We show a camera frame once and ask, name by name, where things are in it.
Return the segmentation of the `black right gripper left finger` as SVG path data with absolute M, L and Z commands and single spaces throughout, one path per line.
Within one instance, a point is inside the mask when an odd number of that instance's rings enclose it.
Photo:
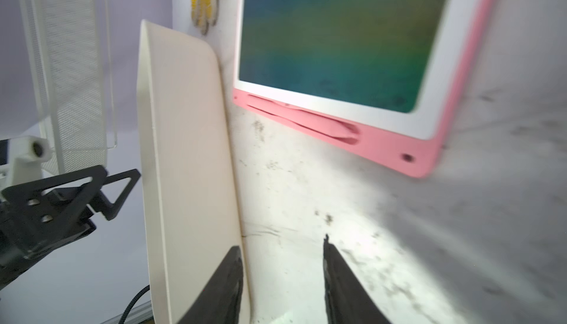
M 239 246 L 231 247 L 180 324 L 237 324 L 244 291 L 244 264 Z

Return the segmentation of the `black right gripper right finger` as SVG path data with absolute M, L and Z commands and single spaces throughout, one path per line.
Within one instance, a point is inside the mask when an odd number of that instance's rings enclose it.
M 323 242 L 325 304 L 330 324 L 390 324 L 358 281 L 354 272 L 329 241 Z

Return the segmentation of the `beige storage tray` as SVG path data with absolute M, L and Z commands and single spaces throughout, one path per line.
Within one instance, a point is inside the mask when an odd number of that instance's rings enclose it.
M 245 263 L 221 74 L 207 42 L 141 23 L 137 118 L 153 313 L 178 323 L 228 253 Z

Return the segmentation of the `pink white writing tablet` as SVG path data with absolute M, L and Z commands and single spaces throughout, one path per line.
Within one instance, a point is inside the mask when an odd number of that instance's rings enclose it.
M 239 0 L 233 101 L 414 178 L 434 170 L 493 0 Z

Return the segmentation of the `white mesh two-tier shelf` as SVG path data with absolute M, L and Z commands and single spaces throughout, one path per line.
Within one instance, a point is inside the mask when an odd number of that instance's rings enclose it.
M 41 137 L 52 175 L 107 161 L 107 109 L 95 0 L 19 0 Z

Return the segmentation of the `aluminium frame profiles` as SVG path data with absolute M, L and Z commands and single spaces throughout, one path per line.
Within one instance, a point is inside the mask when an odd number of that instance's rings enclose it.
M 122 315 L 117 315 L 111 319 L 108 319 L 105 322 L 102 322 L 102 324 L 118 324 L 121 318 Z M 154 314 L 152 310 L 152 304 L 150 301 L 148 301 L 146 303 L 133 307 L 132 310 L 129 312 L 128 316 L 126 317 L 124 324 L 144 323 L 147 322 L 148 320 L 152 320 L 153 318 L 154 318 Z

